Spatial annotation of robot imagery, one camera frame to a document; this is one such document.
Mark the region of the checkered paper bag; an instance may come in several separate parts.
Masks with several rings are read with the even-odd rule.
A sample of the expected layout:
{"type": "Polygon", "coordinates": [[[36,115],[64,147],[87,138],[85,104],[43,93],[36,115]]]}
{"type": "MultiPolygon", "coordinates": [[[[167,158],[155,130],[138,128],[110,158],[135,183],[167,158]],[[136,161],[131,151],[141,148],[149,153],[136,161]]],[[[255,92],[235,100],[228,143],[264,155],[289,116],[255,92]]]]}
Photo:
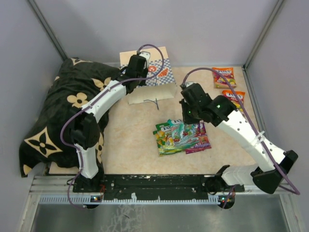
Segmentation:
{"type": "Polygon", "coordinates": [[[165,100],[174,98],[176,95],[176,80],[171,68],[171,63],[164,46],[158,48],[142,49],[141,54],[148,54],[148,77],[146,85],[138,86],[126,99],[129,105],[144,103],[147,100],[165,100]]]}

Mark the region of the purple candy bag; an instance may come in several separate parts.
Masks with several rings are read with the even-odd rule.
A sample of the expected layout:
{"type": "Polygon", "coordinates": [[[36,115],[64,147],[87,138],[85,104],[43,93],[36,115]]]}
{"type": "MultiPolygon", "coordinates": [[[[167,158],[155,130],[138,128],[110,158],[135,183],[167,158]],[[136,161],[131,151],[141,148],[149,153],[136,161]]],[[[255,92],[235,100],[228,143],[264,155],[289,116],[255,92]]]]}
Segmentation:
{"type": "Polygon", "coordinates": [[[196,153],[211,148],[204,122],[201,121],[198,123],[197,132],[194,138],[195,143],[185,150],[186,154],[196,153]]]}

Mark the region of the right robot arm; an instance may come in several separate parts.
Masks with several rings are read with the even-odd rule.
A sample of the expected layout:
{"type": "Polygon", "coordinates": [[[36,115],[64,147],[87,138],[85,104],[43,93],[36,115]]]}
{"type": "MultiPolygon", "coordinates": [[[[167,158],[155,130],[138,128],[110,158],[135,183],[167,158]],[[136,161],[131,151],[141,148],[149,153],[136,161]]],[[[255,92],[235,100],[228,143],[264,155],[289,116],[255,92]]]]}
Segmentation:
{"type": "Polygon", "coordinates": [[[255,133],[248,119],[227,97],[219,95],[212,99],[198,83],[181,84],[181,89],[184,123],[195,124],[201,120],[211,123],[234,138],[256,162],[249,166],[223,167],[215,180],[216,187],[227,191],[233,185],[256,185],[263,192],[273,194],[298,155],[277,147],[262,132],[255,133]]]}

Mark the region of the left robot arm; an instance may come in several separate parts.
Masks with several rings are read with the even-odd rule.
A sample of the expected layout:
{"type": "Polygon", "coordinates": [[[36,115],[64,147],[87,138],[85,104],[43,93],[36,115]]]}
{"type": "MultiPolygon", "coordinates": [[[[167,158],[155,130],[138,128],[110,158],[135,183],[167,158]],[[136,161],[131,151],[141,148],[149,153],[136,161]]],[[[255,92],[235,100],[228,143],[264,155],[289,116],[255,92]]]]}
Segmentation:
{"type": "Polygon", "coordinates": [[[98,190],[96,144],[100,139],[98,122],[109,109],[125,95],[138,86],[145,85],[148,74],[149,52],[132,55],[124,71],[120,71],[107,87],[82,107],[78,115],[69,123],[69,135],[76,147],[80,164],[80,173],[85,177],[83,186],[91,192],[98,190]]]}

